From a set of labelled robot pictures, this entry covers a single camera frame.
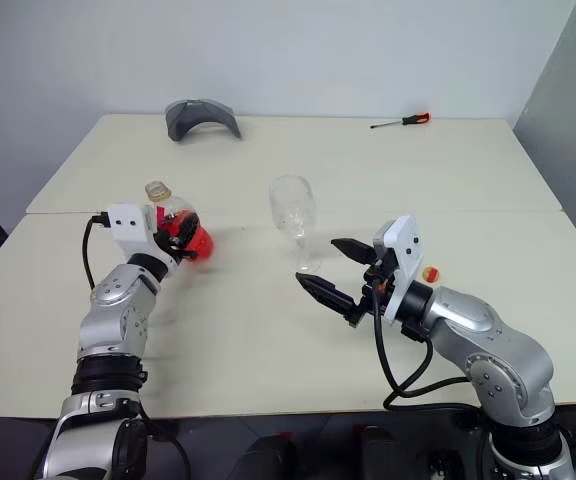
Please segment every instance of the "glass stem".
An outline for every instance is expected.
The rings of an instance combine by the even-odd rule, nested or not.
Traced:
[[[310,242],[306,237],[297,238],[297,248],[299,250],[297,257],[297,269],[306,270],[310,264]]]

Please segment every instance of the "red screwdriver handle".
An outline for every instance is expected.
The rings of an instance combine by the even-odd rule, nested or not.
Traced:
[[[418,125],[420,123],[428,123],[430,121],[430,114],[418,113],[417,115],[411,115],[410,117],[404,117],[401,119],[402,125]]]

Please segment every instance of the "gray plastic object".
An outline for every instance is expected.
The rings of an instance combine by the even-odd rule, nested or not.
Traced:
[[[204,122],[221,123],[237,138],[241,132],[235,120],[232,108],[214,100],[181,100],[166,107],[166,125],[168,136],[178,142],[188,131]]]

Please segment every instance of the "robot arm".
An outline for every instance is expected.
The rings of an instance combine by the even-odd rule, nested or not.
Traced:
[[[570,452],[552,421],[555,403],[549,382],[553,365],[543,347],[507,326],[483,300],[446,287],[414,281],[423,258],[414,217],[386,223],[373,247],[354,239],[332,241],[346,256],[369,265],[358,305],[326,280],[297,274],[318,302],[356,326],[373,312],[373,285],[380,314],[398,320],[402,333],[430,341],[472,383],[491,425],[489,444],[499,479],[573,480]]]
[[[163,278],[191,252],[158,236],[151,207],[113,205],[107,225],[127,258],[95,287],[80,327],[77,370],[40,478],[139,479],[147,431],[138,418],[141,357]]]

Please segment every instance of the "white wall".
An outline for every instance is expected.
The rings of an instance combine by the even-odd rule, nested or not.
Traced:
[[[506,117],[574,0],[0,0],[0,222],[105,112]]]

